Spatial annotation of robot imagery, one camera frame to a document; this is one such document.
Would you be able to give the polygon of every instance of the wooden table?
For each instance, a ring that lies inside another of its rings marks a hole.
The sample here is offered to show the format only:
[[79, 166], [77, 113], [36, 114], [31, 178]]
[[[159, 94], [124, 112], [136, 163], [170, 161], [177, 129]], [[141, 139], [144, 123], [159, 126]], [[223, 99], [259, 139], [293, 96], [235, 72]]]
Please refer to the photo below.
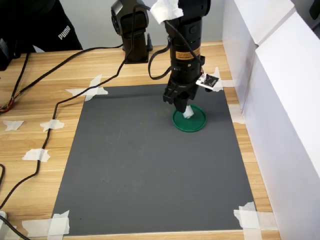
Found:
[[[74, 51], [33, 53], [30, 55], [19, 89], [34, 81], [70, 55]], [[231, 80], [224, 47], [221, 42], [209, 42], [202, 45], [202, 54], [206, 56], [204, 69], [213, 73], [219, 67], [222, 80]], [[25, 161], [22, 157], [30, 149], [42, 147], [47, 133], [41, 123], [52, 119], [55, 104], [71, 97], [65, 89], [87, 88], [90, 81], [102, 74], [102, 79], [113, 76], [124, 59], [121, 49], [95, 50], [81, 55], [67, 63], [51, 75], [44, 78], [32, 89], [24, 93], [15, 108], [0, 115], [0, 163], [6, 166], [6, 174], [0, 191], [0, 202], [21, 179], [35, 172], [36, 162]], [[25, 55], [11, 62], [6, 71], [0, 72], [0, 103], [9, 100], [14, 85], [21, 72]], [[152, 75], [162, 74], [170, 65], [169, 53], [156, 57], [152, 66]], [[146, 64], [125, 65], [118, 78], [104, 87], [164, 84], [162, 80], [151, 80]], [[236, 91], [225, 88], [228, 104], [239, 104]], [[47, 145], [50, 159], [42, 163], [39, 174], [23, 183], [11, 196], [2, 211], [8, 213], [9, 221], [23, 234], [22, 221], [51, 218], [60, 183], [64, 174], [71, 145], [76, 132], [84, 97], [62, 104], [57, 112], [57, 119], [65, 123], [64, 128], [53, 130]], [[5, 131], [3, 121], [25, 121], [17, 131]], [[249, 178], [253, 197], [259, 212], [272, 212], [263, 179], [248, 136], [246, 125], [234, 123], [236, 136], [241, 149], [245, 169]], [[263, 239], [279, 240], [278, 231], [263, 231]], [[184, 232], [166, 234], [128, 234], [118, 236], [68, 237], [65, 239], [112, 239], [112, 240], [242, 240], [242, 230]]]

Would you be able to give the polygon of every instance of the green lid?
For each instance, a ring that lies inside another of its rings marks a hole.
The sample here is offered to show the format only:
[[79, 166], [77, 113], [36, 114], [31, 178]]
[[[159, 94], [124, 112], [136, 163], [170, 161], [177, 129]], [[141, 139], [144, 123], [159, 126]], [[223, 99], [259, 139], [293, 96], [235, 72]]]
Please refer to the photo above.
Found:
[[198, 132], [204, 128], [207, 123], [207, 115], [205, 112], [197, 106], [190, 105], [194, 115], [189, 119], [185, 118], [184, 115], [175, 111], [172, 120], [177, 129], [186, 132], [186, 133], [194, 133]]

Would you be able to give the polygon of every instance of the black device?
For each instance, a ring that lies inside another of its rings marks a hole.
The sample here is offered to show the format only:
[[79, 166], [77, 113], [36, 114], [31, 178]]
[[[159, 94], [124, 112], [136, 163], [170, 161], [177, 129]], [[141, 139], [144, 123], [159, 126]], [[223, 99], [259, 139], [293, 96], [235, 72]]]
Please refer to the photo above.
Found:
[[174, 104], [177, 111], [184, 113], [188, 100], [196, 97], [196, 82], [205, 64], [205, 57], [201, 56], [202, 18], [209, 13], [211, 0], [179, 0], [178, 6], [183, 10], [183, 16], [167, 22], [186, 39], [198, 59], [193, 57], [177, 32], [166, 24], [171, 39], [171, 75], [163, 100]]
[[11, 62], [12, 56], [9, 50], [8, 43], [0, 37], [0, 71], [7, 69]]
[[117, 0], [111, 7], [112, 24], [117, 34], [122, 37], [125, 55], [131, 49], [131, 35], [134, 37], [134, 49], [126, 61], [126, 64], [140, 64], [149, 61], [149, 52], [153, 47], [150, 35], [145, 32], [149, 25], [147, 10], [142, 7], [136, 9], [135, 29], [132, 32], [133, 8], [136, 5], [144, 5], [142, 0]]

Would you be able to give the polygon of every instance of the gray mat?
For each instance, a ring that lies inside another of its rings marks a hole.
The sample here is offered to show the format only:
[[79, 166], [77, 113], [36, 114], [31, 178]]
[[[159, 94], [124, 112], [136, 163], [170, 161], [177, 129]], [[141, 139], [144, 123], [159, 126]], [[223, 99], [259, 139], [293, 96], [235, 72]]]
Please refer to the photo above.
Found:
[[253, 201], [223, 91], [192, 101], [207, 125], [184, 133], [164, 85], [109, 87], [85, 102], [53, 213], [70, 235], [241, 229]]

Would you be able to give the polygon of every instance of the black jacket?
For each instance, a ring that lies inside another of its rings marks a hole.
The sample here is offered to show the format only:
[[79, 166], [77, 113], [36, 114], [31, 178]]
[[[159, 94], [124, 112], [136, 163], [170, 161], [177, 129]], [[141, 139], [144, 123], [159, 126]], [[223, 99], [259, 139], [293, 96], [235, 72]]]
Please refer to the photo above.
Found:
[[314, 20], [316, 20], [319, 17], [319, 14], [320, 14], [320, 0], [314, 0], [314, 3], [310, 8], [310, 15]]
[[35, 19], [48, 13], [56, 0], [0, 0], [1, 24]]

